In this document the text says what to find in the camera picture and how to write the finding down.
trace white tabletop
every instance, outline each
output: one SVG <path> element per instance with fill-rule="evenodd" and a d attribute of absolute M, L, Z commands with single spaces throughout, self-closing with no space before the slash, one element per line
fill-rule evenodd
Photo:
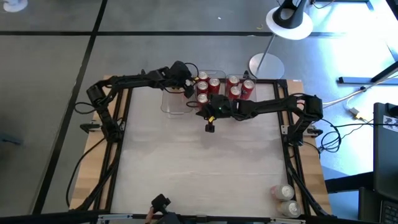
<path fill-rule="evenodd" d="M 274 99 L 272 85 L 257 84 L 256 93 L 258 101 Z M 161 103 L 161 91 L 133 90 L 113 213 L 147 213 L 164 194 L 182 215 L 281 217 L 269 193 L 287 183 L 276 113 L 218 119 L 206 133 L 194 111 L 170 119 Z"/>
<path fill-rule="evenodd" d="M 275 35 L 289 40 L 301 40 L 308 37 L 311 34 L 313 29 L 313 24 L 310 16 L 308 16 L 307 13 L 304 12 L 303 22 L 301 23 L 301 25 L 299 25 L 294 29 L 286 29 L 276 24 L 272 18 L 273 13 L 278 8 L 279 7 L 271 9 L 271 11 L 268 12 L 266 17 L 267 26 Z"/>

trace gray floor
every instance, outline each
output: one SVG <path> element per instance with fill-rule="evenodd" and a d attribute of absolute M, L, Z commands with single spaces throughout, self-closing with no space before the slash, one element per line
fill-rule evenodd
<path fill-rule="evenodd" d="M 30 1 L 25 11 L 0 14 L 0 30 L 92 30 L 100 4 L 101 1 Z M 265 13 L 276 6 L 276 2 L 266 0 L 167 4 L 113 0 L 108 2 L 100 30 L 261 32 L 267 30 L 258 29 Z M 333 3 L 307 11 L 313 18 L 314 31 L 349 33 L 339 38 L 275 39 L 270 53 L 283 61 L 284 78 L 303 80 L 307 93 L 317 94 L 324 101 L 335 100 L 359 88 L 337 85 L 337 77 L 372 77 L 393 62 L 385 42 L 369 35 L 374 21 L 365 4 Z M 242 73 L 250 57 L 264 50 L 268 40 L 269 37 L 97 37 L 78 101 L 86 101 L 85 90 L 104 75 L 132 75 L 142 68 L 170 66 L 175 60 L 193 62 L 200 69 Z M 0 142 L 0 179 L 4 180 L 0 185 L 0 216 L 29 212 L 87 42 L 88 37 L 0 36 L 0 127 L 24 140 L 19 147 Z M 396 91 L 393 86 L 377 86 L 351 100 L 350 106 L 371 114 L 376 101 L 398 104 L 392 97 Z M 334 124 L 357 122 L 347 113 L 345 103 L 327 108 L 325 118 Z M 65 189 L 87 137 L 78 125 L 90 119 L 91 115 L 73 114 L 44 212 L 67 209 Z M 331 131 L 325 123 L 318 126 Z M 371 133 L 370 127 L 363 127 L 346 137 L 338 153 L 322 154 L 322 165 L 344 174 L 371 170 L 372 139 L 363 137 Z"/>

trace white cable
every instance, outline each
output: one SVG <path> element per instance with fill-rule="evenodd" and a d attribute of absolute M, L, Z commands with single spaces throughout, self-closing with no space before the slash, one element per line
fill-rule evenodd
<path fill-rule="evenodd" d="M 331 102 L 323 103 L 323 105 L 324 105 L 323 108 L 325 109 L 325 108 L 327 108 L 327 107 L 329 107 L 329 106 L 332 106 L 332 105 L 335 105 L 335 104 L 337 104 L 337 103 L 339 103 L 339 102 L 341 102 L 341 101 L 344 101 L 344 100 L 346 100 L 346 99 L 348 99 L 348 98 L 350 98 L 350 97 L 354 97 L 355 95 L 357 95 L 357 94 L 359 94 L 359 93 L 362 93 L 362 92 L 365 92 L 366 90 L 368 90 L 368 89 L 374 87 L 375 85 L 378 85 L 378 84 L 380 84 L 380 83 L 383 83 L 383 82 L 385 82 L 385 81 L 387 81 L 387 80 L 390 80 L 391 78 L 395 78 L 395 77 L 398 77 L 398 74 L 397 74 L 397 75 L 394 75 L 394 76 L 392 76 L 392 77 L 389 77 L 389 78 L 384 78 L 384 79 L 382 79 L 382 80 L 379 80 L 379 81 L 377 81 L 376 83 L 373 83 L 372 85 L 369 85 L 369 86 L 365 87 L 363 90 L 358 90 L 358 91 L 356 91 L 356 92 L 354 92 L 354 93 L 349 94 L 348 96 L 344 96 L 344 97 L 342 97 L 342 98 L 340 98 L 340 99 L 333 100 L 333 101 L 331 101 Z"/>

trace lamp base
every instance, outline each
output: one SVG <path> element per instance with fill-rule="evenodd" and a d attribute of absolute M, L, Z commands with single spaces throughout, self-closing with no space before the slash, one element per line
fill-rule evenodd
<path fill-rule="evenodd" d="M 257 72 L 263 55 L 264 53 L 259 53 L 250 58 L 250 72 L 257 76 L 257 78 L 280 79 L 285 73 L 285 66 L 278 57 L 269 53 L 266 54 L 266 57 L 261 63 L 261 68 Z"/>
<path fill-rule="evenodd" d="M 6 12 L 19 12 L 25 9 L 27 6 L 27 0 L 9 0 L 3 4 L 3 8 Z"/>

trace wooden board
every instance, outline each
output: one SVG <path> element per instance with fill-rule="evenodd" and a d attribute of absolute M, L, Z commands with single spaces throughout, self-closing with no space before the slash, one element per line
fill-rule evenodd
<path fill-rule="evenodd" d="M 288 90 L 289 94 L 302 93 L 303 92 L 302 82 L 300 80 L 288 80 Z M 124 94 L 124 99 L 122 100 L 122 108 L 119 112 L 119 117 L 121 117 L 123 113 L 123 108 L 124 108 L 123 102 L 125 102 L 126 95 L 127 93 Z M 115 102 L 116 100 L 114 100 L 109 105 L 109 111 L 114 110 Z M 95 114 L 93 119 L 99 120 L 98 115 Z M 288 122 L 287 113 L 284 113 L 284 121 L 285 123 Z M 88 136 L 85 150 L 89 149 L 102 137 L 103 134 L 101 131 L 90 133 Z M 306 142 L 316 145 L 315 140 L 311 137 L 305 137 L 304 140 Z M 76 208 L 77 206 L 79 206 L 84 201 L 85 197 L 88 196 L 88 194 L 93 190 L 94 186 L 97 184 L 100 177 L 105 147 L 106 143 L 104 141 L 89 155 L 87 155 L 87 157 L 81 163 L 80 170 L 78 172 L 78 177 L 76 180 L 75 189 L 72 195 L 70 208 Z M 318 152 L 312 146 L 304 145 L 300 147 L 300 155 L 301 155 L 303 173 L 307 188 L 309 189 L 315 200 L 322 206 L 322 208 L 328 213 L 331 213 L 331 208 L 328 201 L 328 194 L 325 187 L 325 181 L 323 178 Z M 104 208 L 104 202 L 106 201 L 107 190 L 108 188 L 105 187 L 103 196 L 101 198 L 100 208 Z M 300 191 L 298 188 L 296 188 L 296 191 L 297 191 L 297 200 L 299 203 L 301 203 Z"/>

